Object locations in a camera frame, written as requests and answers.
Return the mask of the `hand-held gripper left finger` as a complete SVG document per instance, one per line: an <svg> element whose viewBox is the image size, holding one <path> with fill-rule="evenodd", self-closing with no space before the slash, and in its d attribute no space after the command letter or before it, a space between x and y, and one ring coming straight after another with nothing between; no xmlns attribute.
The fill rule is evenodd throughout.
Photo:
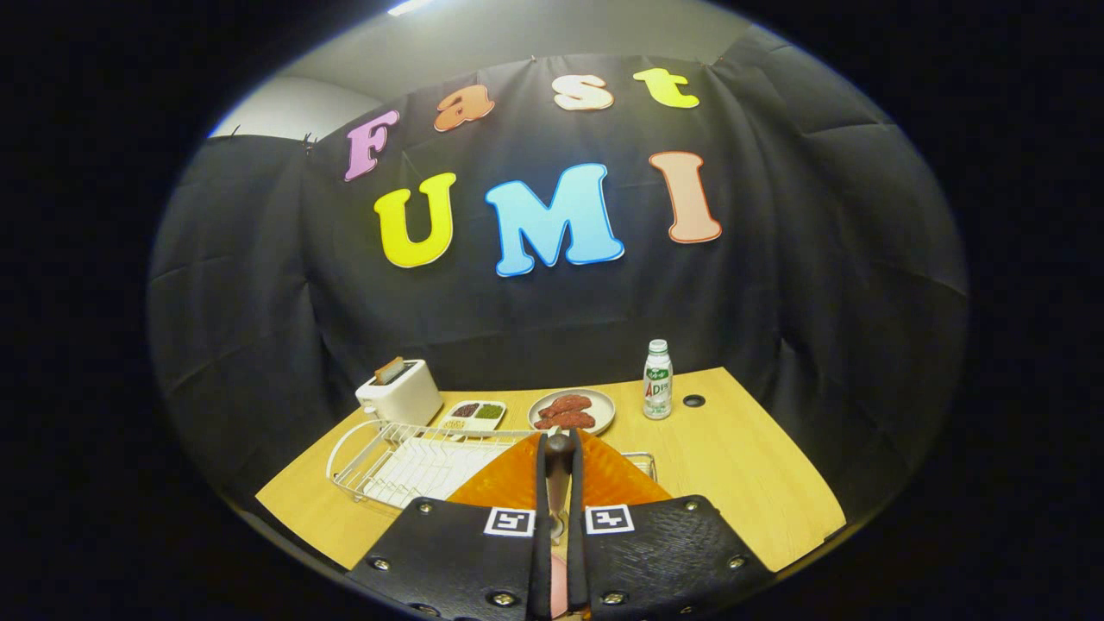
<svg viewBox="0 0 1104 621"><path fill-rule="evenodd" d="M546 441L517 442L521 482L493 492L530 491L519 506L416 498L399 514L347 578L389 606L442 620L551 620L551 515Z"/></svg>

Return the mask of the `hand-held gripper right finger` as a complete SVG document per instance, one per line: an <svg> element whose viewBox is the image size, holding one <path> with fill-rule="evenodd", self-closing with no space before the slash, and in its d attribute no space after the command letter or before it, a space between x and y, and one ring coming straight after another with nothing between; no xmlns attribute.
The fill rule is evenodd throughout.
<svg viewBox="0 0 1104 621"><path fill-rule="evenodd" d="M772 583L773 573L710 499L595 502L599 480L630 490L643 471L599 467L624 457L569 433L567 609L587 620L710 620Z"/></svg>

